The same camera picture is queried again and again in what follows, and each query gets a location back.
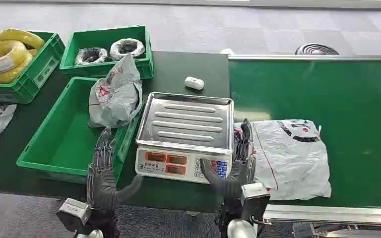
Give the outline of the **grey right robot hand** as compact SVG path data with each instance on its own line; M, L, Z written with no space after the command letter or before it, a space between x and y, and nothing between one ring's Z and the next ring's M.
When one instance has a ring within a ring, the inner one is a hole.
M211 162L200 158L201 171L211 187L224 198L239 198L242 186L252 183L255 170L255 153L252 123L244 119L235 128L232 167L226 178L221 178L212 168Z

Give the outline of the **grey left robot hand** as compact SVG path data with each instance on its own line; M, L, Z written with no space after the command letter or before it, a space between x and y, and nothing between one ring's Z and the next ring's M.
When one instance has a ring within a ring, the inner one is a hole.
M96 142L92 162L88 165L87 202L93 208L113 211L135 195L142 186L144 177L136 175L129 185L117 189L113 169L115 141L111 128L103 129Z

